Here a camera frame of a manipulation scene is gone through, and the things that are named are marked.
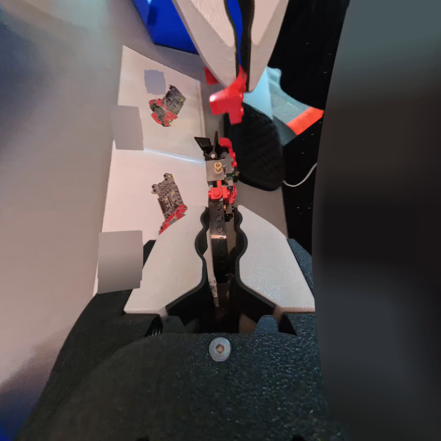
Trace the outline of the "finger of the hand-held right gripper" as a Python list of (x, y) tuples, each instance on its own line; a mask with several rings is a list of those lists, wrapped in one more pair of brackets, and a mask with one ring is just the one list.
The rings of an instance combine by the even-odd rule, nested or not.
[(282, 26), (288, 0), (251, 1), (251, 27), (248, 31), (247, 91), (253, 91), (266, 69)]
[(246, 1), (174, 0), (197, 52), (224, 88), (246, 71)]

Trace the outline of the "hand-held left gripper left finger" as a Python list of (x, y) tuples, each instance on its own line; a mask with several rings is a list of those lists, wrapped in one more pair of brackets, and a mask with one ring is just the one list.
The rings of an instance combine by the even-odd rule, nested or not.
[(140, 288), (132, 290), (124, 306), (126, 314), (171, 314), (173, 306), (203, 286), (206, 215), (205, 206), (190, 206), (158, 236), (142, 269)]

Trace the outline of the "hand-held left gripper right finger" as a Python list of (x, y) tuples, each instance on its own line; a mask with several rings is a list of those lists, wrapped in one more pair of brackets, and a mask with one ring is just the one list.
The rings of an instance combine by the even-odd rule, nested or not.
[(235, 215), (242, 246), (235, 275), (243, 313), (315, 313), (312, 290), (285, 235), (244, 206), (236, 207)]

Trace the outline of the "red curved lego piece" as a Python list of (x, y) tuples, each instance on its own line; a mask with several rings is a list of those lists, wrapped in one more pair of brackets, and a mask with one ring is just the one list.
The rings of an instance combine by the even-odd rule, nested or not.
[(209, 97), (209, 105), (213, 116), (229, 116), (231, 125), (240, 124), (244, 116), (243, 98), (246, 92), (247, 74), (239, 65), (238, 76), (234, 82)]

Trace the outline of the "black and red lego model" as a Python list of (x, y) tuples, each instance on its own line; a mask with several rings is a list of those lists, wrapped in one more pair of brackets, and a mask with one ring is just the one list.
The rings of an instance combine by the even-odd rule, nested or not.
[(236, 154), (230, 139), (219, 137), (217, 131), (213, 141), (204, 137), (195, 137), (195, 140), (206, 160), (209, 232), (217, 303), (220, 308), (227, 309), (234, 279), (232, 250), (229, 250), (232, 235), (228, 229), (234, 225), (236, 182), (239, 177)]

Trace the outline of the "white lego instruction booklet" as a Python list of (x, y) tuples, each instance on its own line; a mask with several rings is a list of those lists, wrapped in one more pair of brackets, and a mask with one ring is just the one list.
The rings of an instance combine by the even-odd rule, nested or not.
[[(150, 101), (173, 85), (185, 102), (164, 127)], [(170, 172), (184, 204), (205, 206), (206, 167), (195, 137), (206, 135), (200, 81), (123, 46), (116, 105), (109, 110), (113, 140), (102, 233), (142, 231), (154, 240), (164, 217), (152, 185)]]

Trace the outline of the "blue storage bin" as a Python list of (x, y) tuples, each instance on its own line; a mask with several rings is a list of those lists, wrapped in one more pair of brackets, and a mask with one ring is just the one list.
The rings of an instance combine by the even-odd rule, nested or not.
[(171, 0), (134, 0), (133, 4), (154, 44), (198, 54)]

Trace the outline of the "grey and orange fabric item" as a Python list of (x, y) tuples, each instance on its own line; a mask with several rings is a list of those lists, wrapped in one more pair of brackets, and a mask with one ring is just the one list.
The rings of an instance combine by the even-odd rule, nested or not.
[(263, 113), (275, 124), (282, 145), (302, 134), (323, 117), (324, 111), (295, 100), (280, 86), (281, 71), (266, 67), (256, 88), (244, 103)]

